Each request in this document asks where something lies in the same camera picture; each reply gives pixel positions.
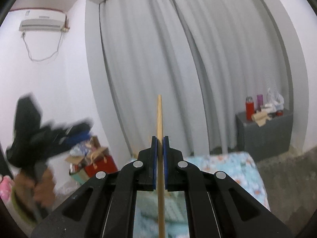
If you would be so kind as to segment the person's left hand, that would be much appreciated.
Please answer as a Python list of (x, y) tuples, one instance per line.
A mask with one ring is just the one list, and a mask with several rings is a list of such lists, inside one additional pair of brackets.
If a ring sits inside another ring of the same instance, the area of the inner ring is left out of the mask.
[(55, 182), (51, 169), (47, 168), (40, 182), (35, 183), (24, 173), (20, 172), (14, 178), (14, 190), (18, 199), (29, 209), (37, 202), (41, 207), (51, 207), (55, 202)]

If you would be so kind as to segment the green sleeve forearm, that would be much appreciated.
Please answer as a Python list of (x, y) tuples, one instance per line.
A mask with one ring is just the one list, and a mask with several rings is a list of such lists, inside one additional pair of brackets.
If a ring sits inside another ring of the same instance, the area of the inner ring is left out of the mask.
[(12, 188), (10, 201), (8, 202), (11, 216), (19, 225), (35, 227), (37, 222), (35, 215), (31, 209), (28, 209), (16, 194), (15, 187)]

